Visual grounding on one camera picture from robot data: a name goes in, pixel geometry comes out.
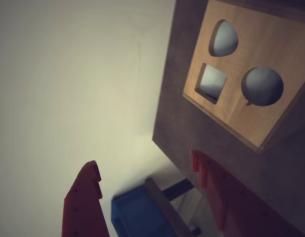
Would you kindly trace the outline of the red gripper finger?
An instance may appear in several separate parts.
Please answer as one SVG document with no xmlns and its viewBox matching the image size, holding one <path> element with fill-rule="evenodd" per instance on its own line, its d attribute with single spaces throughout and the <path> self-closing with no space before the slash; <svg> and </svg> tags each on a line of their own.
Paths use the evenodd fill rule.
<svg viewBox="0 0 305 237">
<path fill-rule="evenodd" d="M 100 205 L 103 195 L 96 161 L 87 162 L 79 171 L 64 199 L 63 237 L 108 237 L 109 231 Z"/>
<path fill-rule="evenodd" d="M 199 150 L 191 150 L 190 158 L 225 237 L 304 236 L 214 159 Z"/>
</svg>

